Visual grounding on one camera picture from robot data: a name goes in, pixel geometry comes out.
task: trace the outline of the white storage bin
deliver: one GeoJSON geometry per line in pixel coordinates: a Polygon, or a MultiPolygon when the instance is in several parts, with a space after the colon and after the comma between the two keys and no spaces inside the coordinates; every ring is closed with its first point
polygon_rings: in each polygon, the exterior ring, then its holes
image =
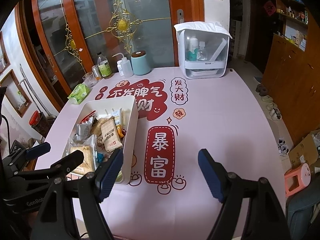
{"type": "Polygon", "coordinates": [[[177,31],[179,66],[188,79],[221,77],[227,66],[230,34],[220,23],[188,22],[174,26],[177,31]],[[205,42],[206,61],[190,61],[190,40],[205,42]]]}
{"type": "MultiPolygon", "coordinates": [[[[130,181],[131,175],[131,165],[132,165],[132,156],[133,156],[133,147],[134,140],[136,136],[136,129],[138,123],[138,109],[137,104],[135,103],[134,96],[125,96],[125,97],[116,97],[116,98],[106,98],[101,100],[89,101],[84,104],[76,123],[80,123],[83,118],[89,115],[92,111],[96,111],[97,118],[102,117],[111,117],[112,109],[115,111],[119,108],[122,108],[122,114],[124,115],[122,119],[124,120],[124,129],[127,131],[127,134],[124,137],[123,143],[123,165],[121,167],[122,171],[122,180],[121,184],[128,184],[130,181]]],[[[75,127],[73,128],[70,137],[76,133],[75,127]]],[[[65,151],[62,155],[62,158],[66,156],[66,150],[68,145],[66,145],[65,151]]]]}

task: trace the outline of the bottle with green label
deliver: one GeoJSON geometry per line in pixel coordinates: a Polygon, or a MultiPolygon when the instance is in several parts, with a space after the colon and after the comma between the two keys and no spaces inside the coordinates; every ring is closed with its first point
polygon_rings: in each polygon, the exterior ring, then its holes
{"type": "Polygon", "coordinates": [[[97,55],[98,55],[97,65],[101,72],[102,77],[105,79],[110,78],[112,76],[112,71],[107,58],[103,56],[101,52],[99,52],[97,55]]]}

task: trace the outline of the glass cup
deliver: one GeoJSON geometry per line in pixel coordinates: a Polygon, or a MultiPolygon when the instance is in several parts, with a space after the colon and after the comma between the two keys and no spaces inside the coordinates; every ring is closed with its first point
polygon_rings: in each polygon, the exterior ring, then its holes
{"type": "Polygon", "coordinates": [[[97,80],[93,75],[93,72],[88,72],[82,79],[84,80],[84,84],[89,88],[92,88],[97,84],[97,80]]]}

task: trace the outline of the tiled floor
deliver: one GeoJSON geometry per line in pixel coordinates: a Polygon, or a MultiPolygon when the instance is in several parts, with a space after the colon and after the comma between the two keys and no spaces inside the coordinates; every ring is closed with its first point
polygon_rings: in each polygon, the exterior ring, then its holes
{"type": "MultiPolygon", "coordinates": [[[[269,114],[270,111],[266,109],[266,105],[268,103],[263,102],[261,100],[261,97],[259,96],[259,93],[255,91],[258,85],[258,82],[255,80],[254,77],[262,77],[262,73],[252,63],[246,62],[240,59],[232,59],[232,61],[228,63],[227,67],[233,68],[239,74],[239,76],[243,79],[243,81],[246,83],[246,85],[248,86],[248,88],[250,89],[250,91],[258,101],[266,118],[268,119],[268,122],[270,124],[270,127],[272,129],[272,132],[275,136],[276,141],[279,139],[279,137],[283,137],[289,150],[291,150],[293,148],[293,142],[284,124],[284,121],[282,119],[279,121],[271,120],[271,116],[269,114]]],[[[285,173],[287,170],[291,168],[289,156],[287,155],[286,157],[281,157],[279,155],[279,158],[281,159],[283,171],[285,173]]]]}

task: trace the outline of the pink plastic stool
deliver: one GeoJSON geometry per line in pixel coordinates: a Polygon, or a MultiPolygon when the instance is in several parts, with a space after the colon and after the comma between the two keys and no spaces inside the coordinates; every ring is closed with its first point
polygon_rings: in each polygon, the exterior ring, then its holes
{"type": "Polygon", "coordinates": [[[308,164],[303,163],[298,168],[295,168],[294,170],[288,170],[284,175],[284,184],[285,184],[285,196],[289,197],[293,194],[296,194],[300,190],[304,189],[306,186],[309,185],[311,180],[310,176],[310,169],[308,164]],[[298,183],[299,185],[294,188],[293,190],[289,191],[287,179],[293,178],[294,176],[298,177],[298,183]]]}

